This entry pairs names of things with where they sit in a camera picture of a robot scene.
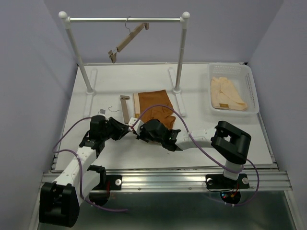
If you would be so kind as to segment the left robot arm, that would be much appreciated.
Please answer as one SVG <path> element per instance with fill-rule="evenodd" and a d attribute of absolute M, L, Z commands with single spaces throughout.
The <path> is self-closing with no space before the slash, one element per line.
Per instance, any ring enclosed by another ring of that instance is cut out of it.
<path fill-rule="evenodd" d="M 120 140 L 129 132 L 129 126 L 114 118 L 95 115 L 77 151 L 69 150 L 73 158 L 63 172 L 40 190 L 39 221 L 64 227 L 73 227 L 83 202 L 92 205 L 89 194 L 94 188 L 109 194 L 113 182 L 107 178 L 103 166 L 93 163 L 109 139 Z"/>

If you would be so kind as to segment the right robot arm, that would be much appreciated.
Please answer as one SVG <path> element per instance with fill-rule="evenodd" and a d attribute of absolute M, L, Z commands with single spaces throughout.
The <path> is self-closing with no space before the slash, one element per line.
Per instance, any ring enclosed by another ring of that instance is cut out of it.
<path fill-rule="evenodd" d="M 133 125 L 137 139 L 155 142 L 168 151 L 184 151 L 192 148 L 213 148 L 225 159 L 223 176 L 236 181 L 247 161 L 251 135 L 238 127 L 219 121 L 217 126 L 199 131 L 168 129 L 158 119 L 146 123 L 141 120 Z"/>

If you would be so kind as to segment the brown cotton underwear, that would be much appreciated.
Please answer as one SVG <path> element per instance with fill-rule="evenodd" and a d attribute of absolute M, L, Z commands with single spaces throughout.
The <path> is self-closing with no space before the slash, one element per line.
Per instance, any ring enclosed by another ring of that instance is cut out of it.
<path fill-rule="evenodd" d="M 158 119 L 166 128 L 173 128 L 174 122 L 176 120 L 176 117 L 173 116 L 173 111 L 163 106 L 157 106 L 165 105 L 173 109 L 166 90 L 134 93 L 133 104 L 134 115 L 136 118 L 139 118 L 147 108 L 155 105 L 155 107 L 149 109 L 141 117 L 141 121 L 144 123 L 151 119 Z"/>

